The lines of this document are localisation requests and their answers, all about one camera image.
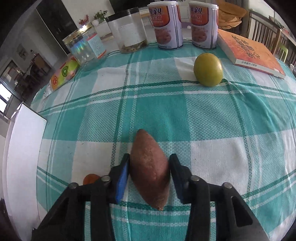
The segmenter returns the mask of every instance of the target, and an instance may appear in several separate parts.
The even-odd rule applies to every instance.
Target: plastic jar
[[[152,2],[148,8],[158,46],[168,50],[181,48],[183,35],[179,3],[176,1]]]
[[[132,53],[148,46],[138,7],[121,11],[105,19],[121,53]]]
[[[106,48],[91,23],[82,26],[63,39],[71,54],[80,65],[106,54]]]
[[[216,47],[218,36],[218,9],[215,4],[190,1],[192,44],[204,48]]]

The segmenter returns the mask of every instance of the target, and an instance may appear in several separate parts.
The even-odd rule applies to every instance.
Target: potted plant
[[[93,26],[98,26],[100,23],[105,21],[105,16],[107,14],[107,10],[102,11],[100,10],[94,15],[94,20],[92,21]]]
[[[88,15],[85,15],[85,19],[80,19],[80,22],[79,22],[79,24],[81,26],[86,25],[88,23],[89,23],[89,16]]]

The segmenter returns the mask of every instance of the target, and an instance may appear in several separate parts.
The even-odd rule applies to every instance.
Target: orange book
[[[262,43],[222,29],[218,30],[217,43],[235,65],[259,70],[282,79],[286,76],[276,58]]]

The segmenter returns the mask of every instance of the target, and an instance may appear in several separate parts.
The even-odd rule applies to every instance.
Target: canned porridge
[[[152,2],[148,7],[158,46],[163,49],[182,47],[183,35],[178,2]]]
[[[218,36],[218,9],[215,4],[190,1],[192,44],[213,49]]]

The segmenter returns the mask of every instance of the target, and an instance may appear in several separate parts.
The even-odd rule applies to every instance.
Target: white can lid
[[[199,6],[199,7],[208,7],[208,8],[213,8],[213,9],[219,9],[218,5],[211,4],[211,3],[206,3],[206,2],[190,1],[189,2],[189,5]]]
[[[159,7],[159,6],[171,6],[171,5],[179,5],[177,1],[159,1],[152,2],[147,5],[147,7]]]

